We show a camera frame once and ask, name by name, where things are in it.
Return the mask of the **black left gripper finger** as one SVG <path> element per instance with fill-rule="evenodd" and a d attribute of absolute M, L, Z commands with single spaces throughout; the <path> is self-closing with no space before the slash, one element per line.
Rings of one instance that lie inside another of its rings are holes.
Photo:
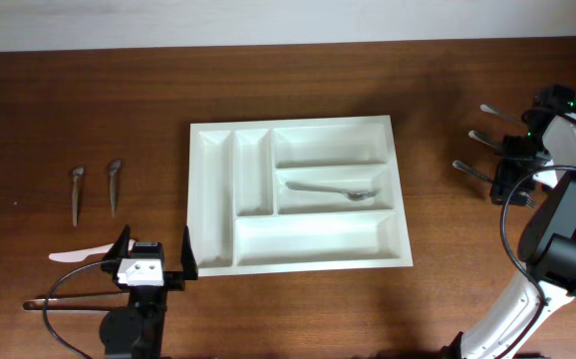
<path fill-rule="evenodd" d="M 115 272 L 119 268 L 121 261 L 129 256 L 130 240 L 131 227 L 127 224 L 119 238 L 103 257 L 101 265 L 103 272 Z"/>
<path fill-rule="evenodd" d="M 184 228 L 180 263 L 182 266 L 182 273 L 185 280 L 197 280 L 198 279 L 198 266 L 192 250 L 192 245 L 190 241 L 189 227 Z"/>

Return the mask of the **metal fork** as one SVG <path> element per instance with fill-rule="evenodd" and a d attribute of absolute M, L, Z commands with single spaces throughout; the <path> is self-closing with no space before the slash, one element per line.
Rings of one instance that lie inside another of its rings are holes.
<path fill-rule="evenodd" d="M 508 192 L 511 190 L 509 184 L 491 179 L 459 160 L 453 161 L 452 166 L 457 170 L 478 178 L 479 180 L 490 183 L 490 199 L 493 204 L 502 205 L 503 201 L 508 198 L 510 204 L 535 208 L 536 201 L 527 191 L 517 189 L 512 196 L 509 196 Z"/>
<path fill-rule="evenodd" d="M 291 190 L 297 191 L 312 191 L 312 192 L 325 192 L 325 193 L 337 193 L 343 195 L 345 198 L 351 201 L 361 201 L 377 196 L 381 191 L 379 189 L 367 189 L 367 190 L 347 190 L 336 187 L 321 186 L 321 185 L 311 185 L 303 184 L 297 182 L 286 182 L 286 187 Z"/>

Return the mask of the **metal tablespoon dark handle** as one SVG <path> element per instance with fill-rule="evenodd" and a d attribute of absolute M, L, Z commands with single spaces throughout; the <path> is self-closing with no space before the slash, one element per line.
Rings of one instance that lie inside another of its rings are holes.
<path fill-rule="evenodd" d="M 484 145 L 492 148 L 492 149 L 493 149 L 494 151 L 496 151 L 497 153 L 501 153 L 501 152 L 502 152 L 502 145 L 501 145 L 500 143 L 492 140 L 492 139 L 489 138 L 487 135 L 485 135 L 485 134 L 483 134 L 483 133 L 481 133 L 481 132 L 472 130 L 472 131 L 469 131 L 469 132 L 468 132 L 468 136 L 469 136 L 471 139 L 473 139 L 473 140 L 475 140 L 475 141 L 477 141 L 477 142 L 479 142 L 479 143 L 481 143 L 481 144 L 484 144 Z"/>

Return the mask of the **metal tablespoon silver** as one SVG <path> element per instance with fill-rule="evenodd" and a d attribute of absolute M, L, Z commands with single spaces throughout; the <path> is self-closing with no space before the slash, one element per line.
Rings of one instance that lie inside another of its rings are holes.
<path fill-rule="evenodd" d="M 499 110 L 497 110 L 496 108 L 494 108 L 494 107 L 492 107 L 492 106 L 490 106 L 490 105 L 481 104 L 481 105 L 479 106 L 479 108 L 480 108 L 483 112 L 485 112 L 485 113 L 488 113 L 488 114 L 497 116 L 497 117 L 499 117 L 499 118 L 502 118 L 502 119 L 504 119 L 505 121 L 508 121 L 508 122 L 510 122 L 510 123 L 512 123 L 512 124 L 514 124 L 514 125 L 517 125 L 517 126 L 520 126 L 520 127 L 523 127 L 523 128 L 526 127 L 526 125 L 525 125 L 524 123 L 522 123 L 521 121 L 513 118 L 513 117 L 510 116 L 510 115 L 507 115 L 507 114 L 505 114 L 505 113 L 500 112 Z"/>

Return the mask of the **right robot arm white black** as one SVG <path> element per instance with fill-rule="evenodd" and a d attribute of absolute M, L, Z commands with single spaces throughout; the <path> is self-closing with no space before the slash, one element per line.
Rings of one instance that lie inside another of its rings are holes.
<path fill-rule="evenodd" d="M 492 144 L 491 202 L 533 207 L 516 271 L 446 358 L 509 358 L 576 298 L 576 102 L 543 89 L 522 136 Z M 413 263 L 392 120 L 387 115 L 193 124 L 183 259 L 201 276 L 376 268 Z M 532 192 L 547 197 L 535 205 Z"/>

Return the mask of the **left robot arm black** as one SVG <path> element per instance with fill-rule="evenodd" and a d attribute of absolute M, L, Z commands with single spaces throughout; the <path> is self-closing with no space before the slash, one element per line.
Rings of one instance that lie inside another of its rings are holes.
<path fill-rule="evenodd" d="M 159 358 L 167 295 L 185 289 L 181 271 L 164 269 L 164 248 L 159 242 L 130 243 L 125 226 L 103 257 L 102 271 L 129 295 L 125 306 L 111 310 L 100 326 L 106 358 Z"/>

